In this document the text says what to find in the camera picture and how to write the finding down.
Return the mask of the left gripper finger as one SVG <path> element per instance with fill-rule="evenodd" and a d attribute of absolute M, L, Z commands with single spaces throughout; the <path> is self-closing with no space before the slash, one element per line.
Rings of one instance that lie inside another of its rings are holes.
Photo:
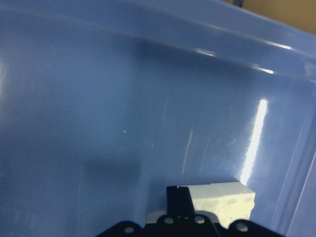
<path fill-rule="evenodd" d="M 167 215 L 171 217 L 190 217 L 195 215 L 188 187 L 168 186 L 166 188 Z"/>

